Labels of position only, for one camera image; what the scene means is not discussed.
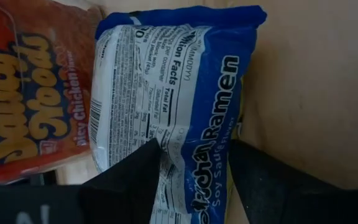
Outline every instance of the yellow lettering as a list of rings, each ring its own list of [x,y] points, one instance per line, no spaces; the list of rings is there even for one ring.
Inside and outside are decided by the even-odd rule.
[[[55,106],[60,103],[60,94],[54,88],[41,87],[36,92],[37,100],[47,106]]]
[[[34,157],[38,154],[37,145],[24,136],[29,132],[23,114],[0,114],[0,159],[12,162]]]
[[[21,61],[23,72],[27,65]],[[0,54],[0,90],[14,91],[20,86],[20,78],[15,77],[16,70],[20,70],[18,59],[12,55]]]
[[[40,51],[47,51],[49,48],[49,43],[42,37],[30,36],[26,37],[22,35],[22,40],[26,45],[32,47],[39,47]]]
[[[0,90],[0,114],[21,114],[25,107],[23,97],[18,92]]]
[[[26,159],[37,154],[37,145],[28,138],[9,138],[0,142],[0,159],[5,158],[5,162]]]
[[[35,139],[44,139],[48,136],[48,128],[43,124],[53,126],[55,128],[53,135],[56,137],[67,133],[67,124],[57,119],[57,117],[63,116],[63,109],[61,107],[43,106],[39,100],[29,100],[27,106],[32,110],[38,111],[29,121],[29,131]]]
[[[50,70],[44,68],[36,68],[32,72],[32,79],[39,85],[52,87],[56,85],[57,78]]]
[[[23,46],[13,46],[13,50],[25,54],[29,61],[40,68],[51,69],[50,54],[46,51],[34,50]]]
[[[27,118],[23,114],[0,114],[0,136],[7,139],[18,139],[29,130],[25,126]]]

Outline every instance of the soy sauce flavor ramen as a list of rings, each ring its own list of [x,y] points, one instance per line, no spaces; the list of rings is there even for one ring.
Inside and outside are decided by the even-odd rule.
[[[224,223],[242,76],[258,6],[113,13],[96,31],[89,136],[108,169],[151,138],[166,152],[151,223]]]
[[[89,149],[93,54],[83,54],[92,51],[92,35],[52,17],[75,11],[67,23],[77,23],[84,22],[77,16],[97,14],[43,0],[11,2],[0,1],[0,182]],[[89,43],[84,52],[74,37]]]

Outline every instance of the beige surface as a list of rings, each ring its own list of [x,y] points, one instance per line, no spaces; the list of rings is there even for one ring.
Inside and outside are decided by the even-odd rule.
[[[261,4],[243,139],[340,187],[358,187],[358,1],[105,0],[109,11]],[[245,223],[234,197],[230,217]]]
[[[57,182],[64,185],[83,184],[97,174],[91,155],[56,169]]]

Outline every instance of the saucy noodles package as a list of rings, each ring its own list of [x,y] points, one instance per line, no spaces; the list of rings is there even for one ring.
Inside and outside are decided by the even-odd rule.
[[[97,8],[0,0],[0,182],[89,151],[100,19]]]

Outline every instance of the barcode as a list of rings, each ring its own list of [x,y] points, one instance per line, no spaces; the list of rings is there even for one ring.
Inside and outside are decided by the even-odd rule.
[[[91,100],[91,116],[90,116],[90,133],[91,133],[91,140],[94,144],[96,144],[96,137],[98,135],[98,128],[99,128],[99,120],[100,120],[100,112],[102,109],[102,103],[95,99]]]

